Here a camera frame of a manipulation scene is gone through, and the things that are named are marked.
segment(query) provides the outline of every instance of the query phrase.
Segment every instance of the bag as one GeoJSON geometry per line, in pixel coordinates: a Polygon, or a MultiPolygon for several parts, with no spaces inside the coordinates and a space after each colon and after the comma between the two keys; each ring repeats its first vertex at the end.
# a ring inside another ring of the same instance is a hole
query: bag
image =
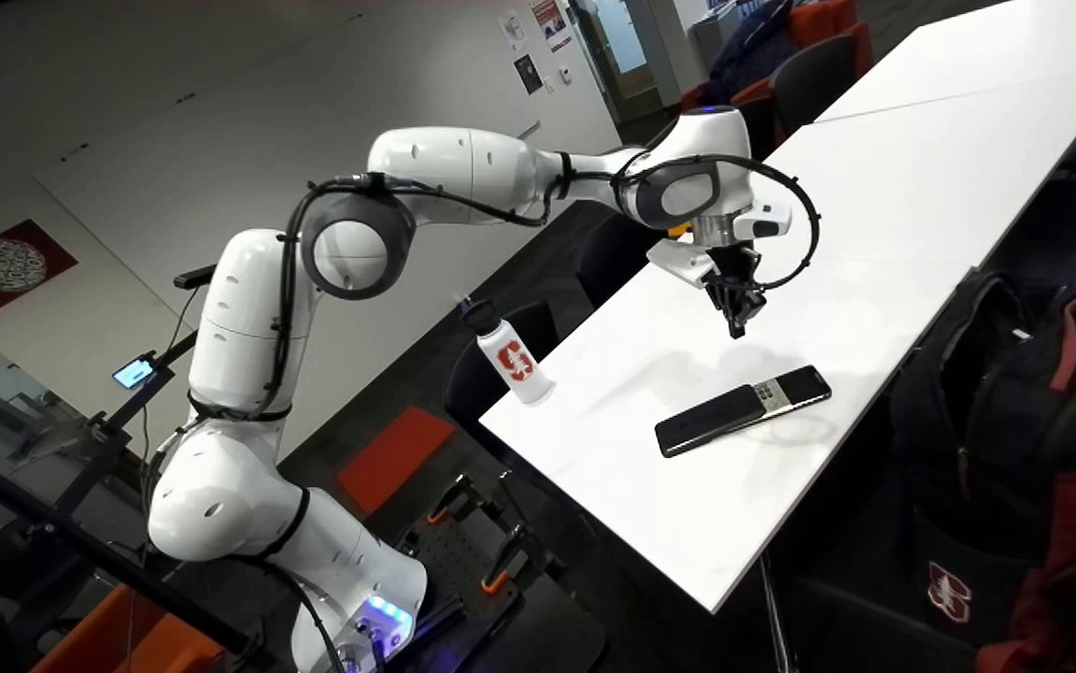
{"type": "Polygon", "coordinates": [[[1058,671],[1050,582],[1076,566],[1076,287],[1028,311],[971,275],[893,387],[926,620],[988,673],[1058,671]]]}

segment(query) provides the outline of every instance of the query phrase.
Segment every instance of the white table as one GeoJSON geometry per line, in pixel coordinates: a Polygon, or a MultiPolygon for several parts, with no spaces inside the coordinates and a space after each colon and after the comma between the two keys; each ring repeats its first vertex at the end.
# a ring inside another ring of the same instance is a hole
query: white table
{"type": "Polygon", "coordinates": [[[1064,88],[1064,74],[1076,79],[1076,0],[1012,0],[921,27],[819,123],[1054,79],[1064,88]]]}
{"type": "MultiPolygon", "coordinates": [[[[1017,88],[794,134],[769,165],[827,212],[814,265],[743,342],[698,287],[647,265],[542,367],[539,403],[482,423],[698,606],[728,591],[837,452],[953,285],[988,258],[1076,134],[1076,98],[1017,88]],[[662,460],[653,423],[814,363],[834,401],[662,460]]],[[[768,245],[768,278],[805,237],[768,245]]]]}

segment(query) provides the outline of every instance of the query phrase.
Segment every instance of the gray floor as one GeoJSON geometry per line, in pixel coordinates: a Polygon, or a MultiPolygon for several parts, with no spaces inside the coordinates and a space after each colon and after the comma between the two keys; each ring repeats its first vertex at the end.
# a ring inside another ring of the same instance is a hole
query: gray floor
{"type": "MultiPolygon", "coordinates": [[[[860,0],[874,53],[891,53],[915,27],[983,7],[988,0],[860,0]]],[[[572,205],[527,251],[521,251],[477,296],[511,311],[546,301],[560,333],[572,333],[591,305],[577,285],[577,263],[591,232],[611,216],[600,205],[572,205]]],[[[322,425],[288,464],[286,474],[333,487],[333,473],[368,447],[407,403],[441,410],[444,383],[456,356],[473,344],[466,329],[444,317],[399,363],[393,363],[354,403],[322,425]]],[[[494,473],[497,464],[456,439],[441,460],[413,482],[424,505],[461,473],[494,473]]],[[[735,591],[720,616],[707,616],[692,600],[671,586],[653,568],[631,559],[616,540],[591,526],[570,503],[525,487],[525,510],[536,530],[572,566],[570,582],[580,602],[607,626],[611,660],[602,671],[769,671],[760,606],[735,591]]]]}

